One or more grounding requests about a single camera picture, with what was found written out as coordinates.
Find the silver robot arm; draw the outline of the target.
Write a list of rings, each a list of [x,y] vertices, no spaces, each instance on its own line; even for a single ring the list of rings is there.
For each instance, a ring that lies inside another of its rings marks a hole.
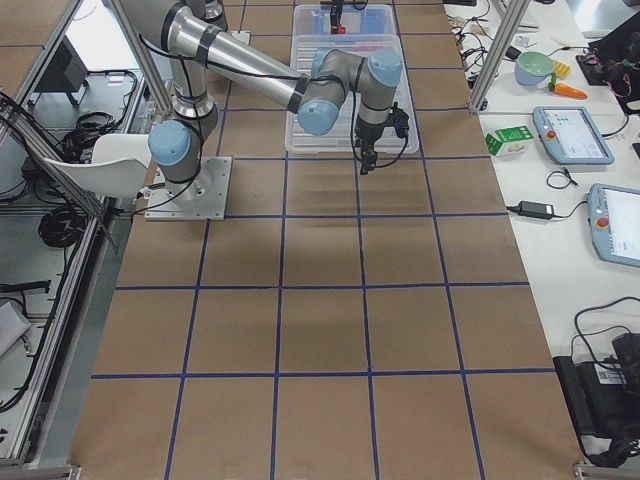
[[[113,1],[110,6],[145,50],[171,61],[177,87],[173,110],[189,108],[188,120],[214,111],[203,77],[211,70],[285,107],[313,136],[328,134],[351,100],[350,144],[363,175],[382,168],[376,144],[386,130],[408,137],[408,116],[394,100],[404,65],[393,50],[363,57],[321,47],[305,74],[234,38],[223,23],[208,22],[203,1]]]

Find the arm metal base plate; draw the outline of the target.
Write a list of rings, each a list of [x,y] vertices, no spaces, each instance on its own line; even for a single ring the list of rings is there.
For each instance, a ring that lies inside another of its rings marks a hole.
[[[180,195],[182,185],[167,183],[159,167],[155,183],[163,183],[149,195],[143,212],[149,221],[223,220],[233,160],[231,157],[204,157],[199,175]]]

